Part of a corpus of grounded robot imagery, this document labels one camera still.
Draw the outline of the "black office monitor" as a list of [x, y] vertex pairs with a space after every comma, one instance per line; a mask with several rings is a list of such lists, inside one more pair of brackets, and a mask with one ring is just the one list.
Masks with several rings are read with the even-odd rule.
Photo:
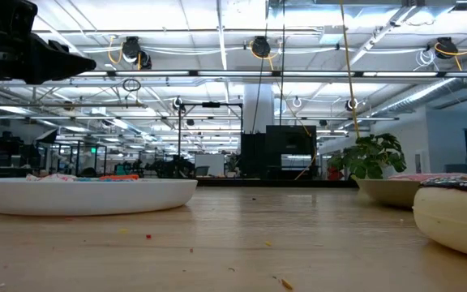
[[18, 155], [23, 144], [19, 137], [0, 137], [0, 155]]

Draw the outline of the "black cabinet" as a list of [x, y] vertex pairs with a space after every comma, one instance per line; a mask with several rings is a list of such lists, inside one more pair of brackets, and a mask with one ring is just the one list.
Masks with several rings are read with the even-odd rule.
[[315, 126], [266, 126], [241, 138], [239, 168], [248, 178], [312, 180], [318, 175]]

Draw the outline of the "green potted plant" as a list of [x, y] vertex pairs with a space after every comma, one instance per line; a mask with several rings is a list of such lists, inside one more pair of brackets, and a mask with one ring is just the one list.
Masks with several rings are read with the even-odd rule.
[[328, 160], [329, 169], [347, 170], [360, 179], [382, 179], [383, 169], [389, 166], [397, 173], [407, 168], [399, 140], [389, 133], [357, 138], [355, 145], [333, 154]]

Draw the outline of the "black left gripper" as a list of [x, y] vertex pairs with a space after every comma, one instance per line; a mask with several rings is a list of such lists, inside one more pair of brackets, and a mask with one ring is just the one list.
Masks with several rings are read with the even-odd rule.
[[43, 84], [95, 68], [94, 60], [71, 54], [68, 46], [57, 41], [44, 41], [30, 29], [0, 31], [0, 80]]

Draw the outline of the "white round plate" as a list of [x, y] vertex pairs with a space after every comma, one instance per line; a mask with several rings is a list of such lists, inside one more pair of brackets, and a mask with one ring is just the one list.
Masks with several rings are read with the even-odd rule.
[[145, 213], [186, 204], [196, 186], [191, 179], [63, 182], [0, 178], [0, 213], [63, 217]]

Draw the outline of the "black table edge rail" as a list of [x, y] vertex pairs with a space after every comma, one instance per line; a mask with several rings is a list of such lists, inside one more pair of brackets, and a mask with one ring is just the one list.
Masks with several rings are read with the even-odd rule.
[[293, 188], [358, 188], [355, 181], [274, 180], [254, 178], [198, 178], [199, 187], [293, 187]]

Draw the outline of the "red frosted donut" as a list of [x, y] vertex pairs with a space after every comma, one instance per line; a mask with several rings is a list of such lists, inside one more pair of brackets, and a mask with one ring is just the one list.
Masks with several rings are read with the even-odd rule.
[[127, 174], [127, 175], [108, 175], [99, 177], [100, 181], [135, 181], [139, 179], [138, 174]]

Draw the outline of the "white board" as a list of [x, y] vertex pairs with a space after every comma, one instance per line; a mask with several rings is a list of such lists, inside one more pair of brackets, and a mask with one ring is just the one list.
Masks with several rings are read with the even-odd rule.
[[196, 176], [222, 176], [225, 174], [225, 156], [223, 154], [195, 154]]

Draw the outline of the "silver ventilation duct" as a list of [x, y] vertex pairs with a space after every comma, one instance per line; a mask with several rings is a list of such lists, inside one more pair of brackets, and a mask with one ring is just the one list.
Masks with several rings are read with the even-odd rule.
[[452, 85], [456, 83], [456, 78], [446, 78], [441, 79], [432, 84], [424, 84], [415, 86], [405, 92], [400, 93], [398, 96], [393, 97], [377, 108], [369, 111], [369, 116], [374, 117], [378, 114], [384, 113], [386, 111], [395, 109], [400, 105], [409, 105], [417, 100], [421, 100], [426, 96], [429, 96], [431, 93], [436, 92], [437, 90], [443, 88], [446, 85]]

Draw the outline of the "white bowl far right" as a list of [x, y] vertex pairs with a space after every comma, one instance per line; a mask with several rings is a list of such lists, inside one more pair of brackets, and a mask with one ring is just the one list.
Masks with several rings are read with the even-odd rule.
[[420, 182], [394, 179], [357, 179], [360, 191], [375, 202], [395, 208], [412, 208]]

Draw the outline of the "white building column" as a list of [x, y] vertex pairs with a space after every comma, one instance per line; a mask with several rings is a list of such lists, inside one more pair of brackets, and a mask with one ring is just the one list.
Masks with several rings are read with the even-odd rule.
[[274, 92], [271, 84], [245, 84], [243, 93], [244, 132], [265, 133], [274, 123]]

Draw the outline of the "chocolate frosted sprinkled donut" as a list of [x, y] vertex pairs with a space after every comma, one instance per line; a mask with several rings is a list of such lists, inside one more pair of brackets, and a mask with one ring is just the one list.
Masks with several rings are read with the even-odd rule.
[[467, 254], [467, 176], [421, 182], [412, 210], [415, 224], [424, 235]]

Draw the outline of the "white sprinkled donut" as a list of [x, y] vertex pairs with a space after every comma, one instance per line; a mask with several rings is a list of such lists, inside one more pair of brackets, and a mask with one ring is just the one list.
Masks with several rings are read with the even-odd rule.
[[74, 181], [77, 181], [78, 178], [76, 176], [69, 175], [69, 174], [50, 174], [50, 175], [46, 175], [43, 177], [37, 177], [31, 174], [28, 174], [26, 177], [26, 180], [29, 182], [48, 182], [48, 181], [74, 182]]

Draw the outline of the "black metal frame stand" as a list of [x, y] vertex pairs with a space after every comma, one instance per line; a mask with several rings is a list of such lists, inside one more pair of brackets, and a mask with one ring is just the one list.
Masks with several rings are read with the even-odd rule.
[[[182, 142], [182, 109], [184, 107], [188, 106], [188, 109], [185, 111], [185, 114], [189, 114], [196, 106], [200, 106], [202, 108], [210, 108], [210, 109], [215, 109], [215, 108], [220, 108], [222, 106], [225, 106], [227, 109], [229, 109], [234, 115], [237, 117], [237, 119], [240, 120], [240, 130], [238, 131], [240, 135], [244, 133], [244, 110], [243, 110], [243, 103], [229, 103], [229, 102], [218, 102], [218, 101], [204, 101], [200, 103], [185, 103], [183, 101], [179, 101], [177, 105], [178, 109], [178, 155], [181, 155], [181, 142]], [[237, 106], [240, 109], [240, 115], [238, 115], [234, 110], [233, 106]]]

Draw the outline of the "long ceiling light bar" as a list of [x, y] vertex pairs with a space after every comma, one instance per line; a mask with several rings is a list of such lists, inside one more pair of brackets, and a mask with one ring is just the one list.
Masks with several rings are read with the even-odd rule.
[[467, 78], [467, 71], [88, 71], [78, 77]]

